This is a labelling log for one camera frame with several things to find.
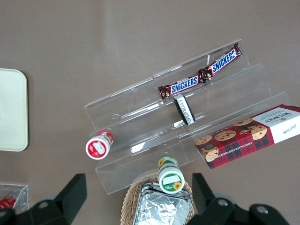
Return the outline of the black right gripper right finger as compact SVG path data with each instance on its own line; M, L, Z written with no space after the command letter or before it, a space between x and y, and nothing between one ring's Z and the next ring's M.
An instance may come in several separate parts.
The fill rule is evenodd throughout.
M204 176L194 173L192 191L197 215L189 225L287 225L287 220L275 208L266 204L253 204L244 210L225 197L216 197Z

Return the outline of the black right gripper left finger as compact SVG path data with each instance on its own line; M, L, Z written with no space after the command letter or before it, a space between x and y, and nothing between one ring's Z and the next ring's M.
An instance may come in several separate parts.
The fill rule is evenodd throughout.
M53 200L36 203L28 211L0 210L2 225L70 225L87 198L86 175L76 174Z

